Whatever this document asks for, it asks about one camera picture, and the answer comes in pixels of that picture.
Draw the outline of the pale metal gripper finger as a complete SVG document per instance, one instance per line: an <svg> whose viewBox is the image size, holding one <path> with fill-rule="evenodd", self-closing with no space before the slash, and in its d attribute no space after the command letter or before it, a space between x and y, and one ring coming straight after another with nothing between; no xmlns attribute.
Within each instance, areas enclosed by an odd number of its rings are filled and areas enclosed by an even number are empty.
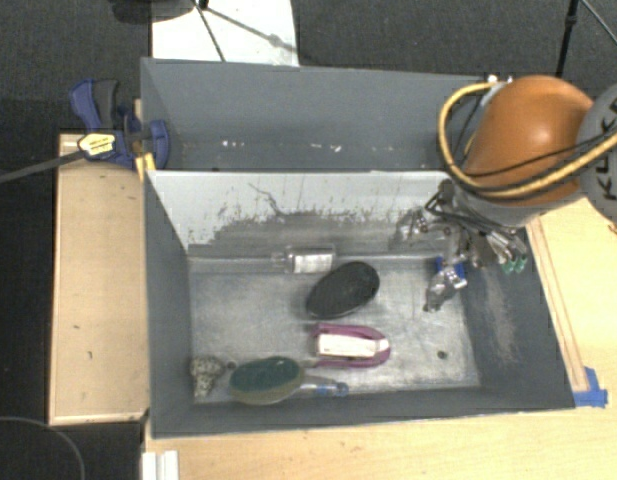
<svg viewBox="0 0 617 480"><path fill-rule="evenodd" d="M448 270L443 272L443 298L451 299L454 295L464 289L468 283L467 280L460 276L455 270Z"/></svg>
<svg viewBox="0 0 617 480"><path fill-rule="evenodd" d="M426 300L424 310L426 312L437 312L444 304L446 295L446 284L443 279L432 279L426 288Z"/></svg>

